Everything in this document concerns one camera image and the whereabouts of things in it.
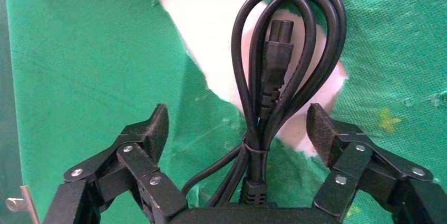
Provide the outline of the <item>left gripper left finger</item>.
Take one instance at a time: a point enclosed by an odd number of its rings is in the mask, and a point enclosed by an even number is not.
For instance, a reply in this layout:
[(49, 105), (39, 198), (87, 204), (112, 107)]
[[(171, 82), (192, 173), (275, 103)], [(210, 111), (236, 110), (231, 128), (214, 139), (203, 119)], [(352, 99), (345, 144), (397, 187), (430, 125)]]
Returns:
[(169, 132), (168, 109), (127, 125), (113, 144), (64, 173), (52, 201), (53, 223), (99, 223), (115, 198), (129, 192), (151, 223), (168, 223), (187, 201), (158, 165)]

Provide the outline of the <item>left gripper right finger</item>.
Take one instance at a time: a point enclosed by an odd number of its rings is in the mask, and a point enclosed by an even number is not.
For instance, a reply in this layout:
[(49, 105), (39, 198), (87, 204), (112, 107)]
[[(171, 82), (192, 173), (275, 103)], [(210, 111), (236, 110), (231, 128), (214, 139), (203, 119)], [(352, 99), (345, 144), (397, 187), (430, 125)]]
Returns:
[(435, 185), (428, 169), (378, 147), (358, 126), (332, 119), (317, 103), (307, 111), (306, 130), (331, 171), (314, 196), (314, 208), (342, 221), (362, 190), (395, 221), (435, 219)]

